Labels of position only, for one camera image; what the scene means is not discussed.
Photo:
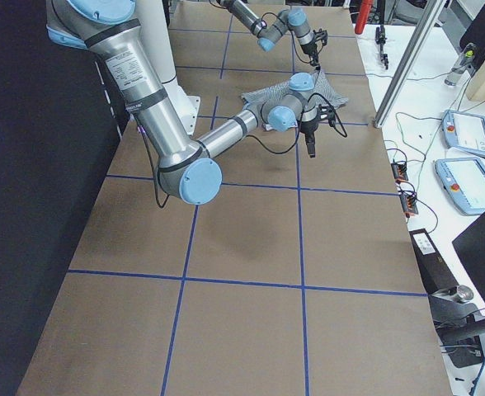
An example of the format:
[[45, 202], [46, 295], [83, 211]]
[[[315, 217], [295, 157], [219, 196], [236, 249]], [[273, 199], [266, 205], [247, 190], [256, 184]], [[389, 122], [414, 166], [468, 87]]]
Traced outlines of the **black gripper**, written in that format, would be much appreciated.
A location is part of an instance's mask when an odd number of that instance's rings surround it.
[[326, 121], [331, 127], [336, 126], [336, 109], [332, 105], [315, 105], [301, 116], [300, 132], [305, 136], [305, 144], [310, 158], [316, 157], [316, 142], [314, 133], [320, 122]]
[[304, 54], [310, 57], [310, 65], [316, 70], [321, 69], [321, 65], [318, 59], [318, 42], [324, 47], [327, 45], [328, 34], [324, 29], [309, 30], [308, 33], [299, 38], [299, 43]]

